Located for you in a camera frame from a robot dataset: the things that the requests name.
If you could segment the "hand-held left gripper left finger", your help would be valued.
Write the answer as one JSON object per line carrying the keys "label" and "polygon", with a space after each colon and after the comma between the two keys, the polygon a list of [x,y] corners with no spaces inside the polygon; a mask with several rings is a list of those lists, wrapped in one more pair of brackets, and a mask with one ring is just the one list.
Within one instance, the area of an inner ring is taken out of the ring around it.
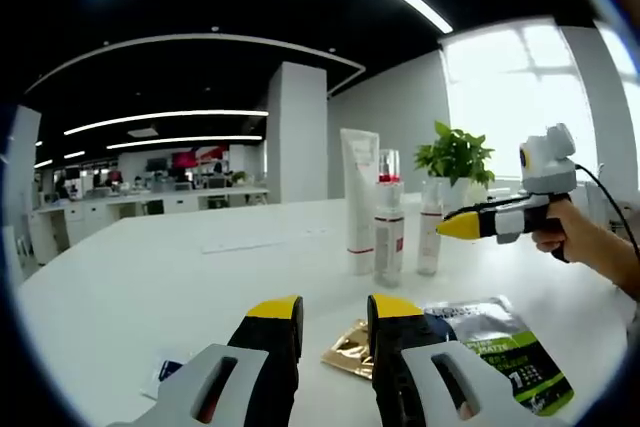
{"label": "hand-held left gripper left finger", "polygon": [[131,426],[287,426],[299,386],[303,298],[250,309],[225,345],[211,344],[160,383]]}

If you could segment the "person's right hand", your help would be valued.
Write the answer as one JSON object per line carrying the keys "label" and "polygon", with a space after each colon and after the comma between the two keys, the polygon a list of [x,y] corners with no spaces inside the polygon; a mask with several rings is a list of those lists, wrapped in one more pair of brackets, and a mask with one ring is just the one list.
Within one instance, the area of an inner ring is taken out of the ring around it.
{"label": "person's right hand", "polygon": [[547,218],[558,220],[560,230],[545,228],[536,230],[532,240],[536,247],[546,253],[562,248],[563,256],[569,263],[582,263],[593,270],[603,272],[604,260],[600,252],[601,229],[568,200],[549,205]]}

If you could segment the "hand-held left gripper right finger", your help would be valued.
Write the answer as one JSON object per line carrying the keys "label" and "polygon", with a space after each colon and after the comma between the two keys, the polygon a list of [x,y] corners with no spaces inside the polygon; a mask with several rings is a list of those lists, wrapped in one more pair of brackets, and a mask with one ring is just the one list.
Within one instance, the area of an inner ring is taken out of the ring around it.
{"label": "hand-held left gripper right finger", "polygon": [[459,341],[445,341],[422,309],[375,293],[367,300],[372,385],[384,426],[564,426],[513,396],[506,376]]}

